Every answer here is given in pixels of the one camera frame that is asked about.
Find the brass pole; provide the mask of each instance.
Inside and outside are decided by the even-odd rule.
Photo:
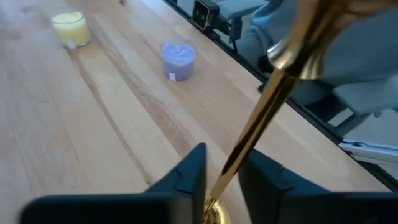
[[[205,219],[244,158],[300,80],[319,78],[333,39],[354,21],[390,7],[398,0],[297,0],[297,17],[288,38],[268,51],[275,70],[249,117],[231,155],[205,202]]]

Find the candle jar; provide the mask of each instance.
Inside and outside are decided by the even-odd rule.
[[[64,10],[54,15],[51,22],[62,45],[69,49],[82,47],[91,40],[86,17],[81,11]]]
[[[183,38],[166,40],[162,44],[163,73],[171,81],[186,80],[193,74],[196,48]]]

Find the black plastic piece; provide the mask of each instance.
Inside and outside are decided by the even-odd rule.
[[[206,145],[201,143],[144,193],[46,196],[29,203],[19,223],[201,224],[205,190]]]
[[[195,0],[193,4],[192,21],[201,30],[211,29],[213,18],[218,16],[220,8],[212,0]]]
[[[239,182],[253,224],[396,222],[397,193],[330,192],[256,150]]]

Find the wood grain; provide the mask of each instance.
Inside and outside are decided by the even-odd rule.
[[[86,12],[86,47],[59,44],[47,18],[61,6]],[[198,49],[185,82],[162,74],[175,36]],[[211,187],[258,85],[161,0],[0,0],[0,223],[41,195],[141,192],[199,142]],[[256,148],[330,190],[388,190],[287,105]],[[236,180],[223,199],[249,223]]]

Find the yellow candle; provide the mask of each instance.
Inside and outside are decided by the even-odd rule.
[[[52,18],[61,43],[71,49],[81,47],[91,40],[85,15],[81,12],[64,12]]]

